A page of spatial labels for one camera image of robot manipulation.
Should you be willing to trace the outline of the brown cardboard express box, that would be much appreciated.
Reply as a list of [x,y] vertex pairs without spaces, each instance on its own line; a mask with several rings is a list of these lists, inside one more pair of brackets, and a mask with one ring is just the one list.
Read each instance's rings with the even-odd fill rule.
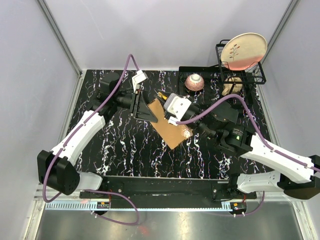
[[158,99],[154,99],[148,104],[148,107],[157,118],[157,122],[151,122],[152,127],[171,150],[193,136],[192,130],[186,125],[175,126],[168,123],[162,105]]

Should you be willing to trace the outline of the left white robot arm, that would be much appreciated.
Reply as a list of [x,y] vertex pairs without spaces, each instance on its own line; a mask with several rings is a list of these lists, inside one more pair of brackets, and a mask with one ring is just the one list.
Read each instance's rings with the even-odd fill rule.
[[141,83],[148,79],[142,70],[132,77],[132,90],[119,90],[120,76],[107,73],[92,96],[88,109],[77,125],[52,150],[42,150],[37,156],[39,182],[60,194],[70,195],[76,190],[90,189],[97,198],[108,193],[108,186],[100,175],[79,172],[75,168],[78,157],[97,132],[116,114],[118,109],[128,109],[132,118],[157,123],[152,113],[147,93]]

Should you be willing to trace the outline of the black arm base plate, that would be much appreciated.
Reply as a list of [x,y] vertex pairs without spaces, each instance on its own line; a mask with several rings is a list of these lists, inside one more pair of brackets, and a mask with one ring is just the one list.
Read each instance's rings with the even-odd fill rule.
[[228,180],[217,179],[106,176],[99,190],[126,197],[201,196],[214,201],[257,198],[255,192],[243,193]]

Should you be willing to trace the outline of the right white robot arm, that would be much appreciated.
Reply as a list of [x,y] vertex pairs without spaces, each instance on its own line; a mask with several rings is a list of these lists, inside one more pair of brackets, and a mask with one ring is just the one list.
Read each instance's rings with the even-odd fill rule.
[[258,135],[251,126],[239,121],[239,111],[223,102],[210,113],[193,121],[204,112],[204,105],[191,104],[182,117],[195,132],[213,140],[220,152],[259,162],[272,170],[265,173],[235,173],[229,178],[228,195],[239,198],[252,192],[283,192],[289,197],[309,200],[320,193],[320,179],[315,169],[317,155],[303,157],[285,150]]

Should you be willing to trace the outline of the yellow black utility knife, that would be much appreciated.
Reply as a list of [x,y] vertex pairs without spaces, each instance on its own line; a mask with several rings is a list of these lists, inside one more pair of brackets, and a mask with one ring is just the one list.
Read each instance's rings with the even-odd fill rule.
[[168,99],[168,97],[163,92],[160,92],[160,91],[157,93],[157,96],[164,101]]

